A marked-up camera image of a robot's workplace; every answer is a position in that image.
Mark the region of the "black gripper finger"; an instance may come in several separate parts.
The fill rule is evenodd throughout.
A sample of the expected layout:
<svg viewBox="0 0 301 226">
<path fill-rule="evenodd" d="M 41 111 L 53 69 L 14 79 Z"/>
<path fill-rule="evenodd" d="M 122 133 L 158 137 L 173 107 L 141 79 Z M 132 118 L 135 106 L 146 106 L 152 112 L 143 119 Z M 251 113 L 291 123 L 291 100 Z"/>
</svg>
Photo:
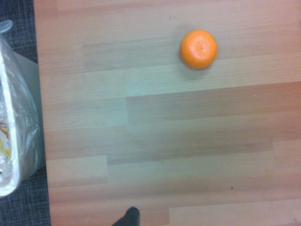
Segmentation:
<svg viewBox="0 0 301 226">
<path fill-rule="evenodd" d="M 112 226 L 140 226 L 140 212 L 132 206 L 124 214 L 122 218 L 116 221 Z"/>
</svg>

